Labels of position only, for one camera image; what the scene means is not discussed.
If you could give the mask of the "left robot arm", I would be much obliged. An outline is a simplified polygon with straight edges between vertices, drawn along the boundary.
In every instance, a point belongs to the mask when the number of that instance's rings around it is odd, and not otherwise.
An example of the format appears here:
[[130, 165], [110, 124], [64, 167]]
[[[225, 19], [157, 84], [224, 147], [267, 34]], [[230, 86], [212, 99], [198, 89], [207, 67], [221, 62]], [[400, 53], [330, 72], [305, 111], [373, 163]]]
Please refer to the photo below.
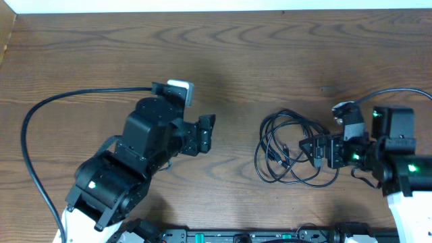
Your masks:
[[145, 198], [153, 176], [178, 154], [211, 148], [214, 114], [184, 121], [181, 99], [140, 100], [113, 136], [76, 171], [62, 222], [67, 242], [106, 242]]

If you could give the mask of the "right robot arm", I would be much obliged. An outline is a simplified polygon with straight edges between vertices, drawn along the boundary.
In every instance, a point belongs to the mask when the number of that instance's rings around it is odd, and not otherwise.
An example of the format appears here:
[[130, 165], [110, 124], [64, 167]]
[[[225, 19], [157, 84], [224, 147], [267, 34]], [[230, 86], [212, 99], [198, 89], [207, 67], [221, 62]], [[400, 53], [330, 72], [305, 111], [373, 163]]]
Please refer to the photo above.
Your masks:
[[357, 103], [340, 103], [333, 115], [340, 134], [322, 134], [299, 143], [314, 167], [370, 172], [378, 181], [394, 217], [400, 242], [431, 241], [431, 157], [417, 156], [414, 111], [403, 106], [376, 106], [371, 132]]

